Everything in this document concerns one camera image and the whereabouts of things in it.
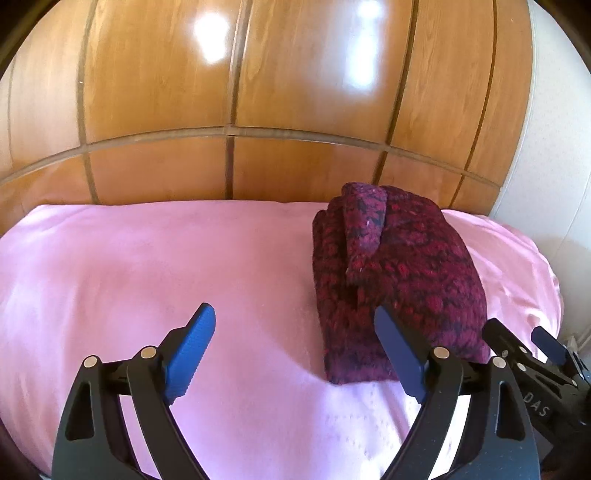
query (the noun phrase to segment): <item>wooden headboard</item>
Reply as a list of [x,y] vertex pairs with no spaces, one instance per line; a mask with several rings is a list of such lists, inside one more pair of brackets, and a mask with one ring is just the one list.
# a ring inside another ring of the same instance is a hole
[[0,234],[43,203],[488,213],[522,130],[526,0],[61,0],[0,80]]

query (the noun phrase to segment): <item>wood grain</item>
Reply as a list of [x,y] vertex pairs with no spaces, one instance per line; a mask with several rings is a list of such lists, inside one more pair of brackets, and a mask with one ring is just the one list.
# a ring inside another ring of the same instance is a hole
[[92,203],[82,156],[51,164],[11,183],[17,186],[26,213],[38,205]]
[[532,46],[527,0],[496,0],[495,69],[468,170],[502,185],[519,142],[530,94]]
[[15,168],[80,145],[77,71],[91,3],[62,0],[18,50],[10,98]]
[[225,139],[176,138],[90,153],[100,203],[223,199]]
[[236,123],[384,142],[411,0],[254,0]]
[[348,181],[370,183],[378,156],[344,145],[237,137],[234,198],[328,202]]
[[99,0],[84,89],[89,142],[223,125],[240,0]]
[[0,186],[0,235],[39,205],[92,203],[82,157],[36,170]]
[[8,128],[8,91],[12,63],[0,79],[0,179],[12,171]]
[[25,216],[21,199],[13,182],[0,185],[0,236]]
[[475,215],[488,215],[499,196],[499,190],[497,187],[464,177],[452,208]]
[[462,176],[441,167],[388,154],[380,185],[393,185],[448,208]]
[[392,145],[463,168],[491,72],[492,0],[420,0]]

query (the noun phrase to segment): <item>white wall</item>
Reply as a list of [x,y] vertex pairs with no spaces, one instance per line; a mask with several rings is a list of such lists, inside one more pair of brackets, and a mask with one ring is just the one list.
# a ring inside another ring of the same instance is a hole
[[591,325],[591,73],[530,0],[534,62],[526,120],[491,216],[531,237],[564,297],[561,338]]

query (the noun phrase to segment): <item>knit fabric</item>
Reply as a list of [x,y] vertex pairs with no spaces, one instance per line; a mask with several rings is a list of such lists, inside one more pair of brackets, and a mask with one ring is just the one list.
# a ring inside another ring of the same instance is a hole
[[389,305],[433,346],[486,362],[486,298],[466,245],[431,200],[348,183],[313,222],[313,270],[327,378],[395,380],[374,330]]

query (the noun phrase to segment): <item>pink blanket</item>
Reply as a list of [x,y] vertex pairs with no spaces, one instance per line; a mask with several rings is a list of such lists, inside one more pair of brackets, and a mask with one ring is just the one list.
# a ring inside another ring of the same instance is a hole
[[[311,222],[325,207],[175,202],[33,210],[0,239],[0,417],[20,449],[49,473],[82,359],[129,358],[206,301],[216,309],[216,332],[172,410],[212,480],[378,479],[418,405],[397,382],[337,386],[324,378]],[[533,243],[485,218],[446,217],[474,259],[488,315],[530,348],[536,325],[556,335],[558,285]],[[138,459],[157,475],[130,405]],[[465,400],[459,405],[434,475],[449,467],[459,441]]]

